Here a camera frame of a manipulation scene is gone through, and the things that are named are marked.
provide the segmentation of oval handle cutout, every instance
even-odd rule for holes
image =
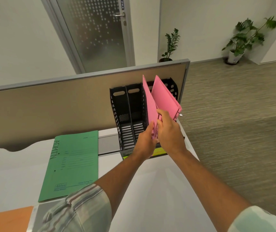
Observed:
[[[114,92],[113,96],[120,96],[120,95],[124,95],[125,91],[119,91],[119,92]]]
[[[132,94],[132,93],[138,93],[140,91],[140,89],[130,89],[129,91],[127,91],[129,94]]]

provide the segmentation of desk surface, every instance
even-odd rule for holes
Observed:
[[[181,130],[187,149],[197,158]],[[115,141],[116,128],[99,131],[99,177],[122,161]],[[36,205],[28,232],[34,225],[52,144],[53,140],[41,141],[19,152],[0,149],[0,212]],[[216,230],[183,173],[169,156],[160,156],[138,169],[112,221],[113,231]]]

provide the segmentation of shirt sleeve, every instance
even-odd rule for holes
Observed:
[[[276,216],[257,206],[243,210],[228,232],[276,232]]]
[[[92,184],[70,194],[43,218],[40,232],[108,232],[111,206],[101,187]]]

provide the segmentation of person's right hand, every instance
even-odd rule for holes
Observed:
[[[158,139],[162,148],[170,156],[182,154],[187,151],[179,124],[171,119],[169,113],[162,109],[156,110],[162,115],[158,123]]]

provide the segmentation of door frame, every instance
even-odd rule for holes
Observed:
[[[70,32],[67,28],[65,19],[61,13],[59,5],[56,0],[41,0],[44,8],[47,11],[47,14],[54,26],[54,29],[64,47],[64,50],[76,72],[76,74],[86,73],[82,61],[79,57],[78,51],[75,47],[74,41],[71,38]],[[134,53],[134,41],[132,34],[132,21],[131,21],[131,11],[130,11],[130,3],[129,0],[124,1],[124,10],[126,15],[126,23],[127,26],[124,27],[123,21],[121,21],[122,32],[123,32],[123,40],[126,54],[126,62],[127,66],[135,66],[135,53]]]

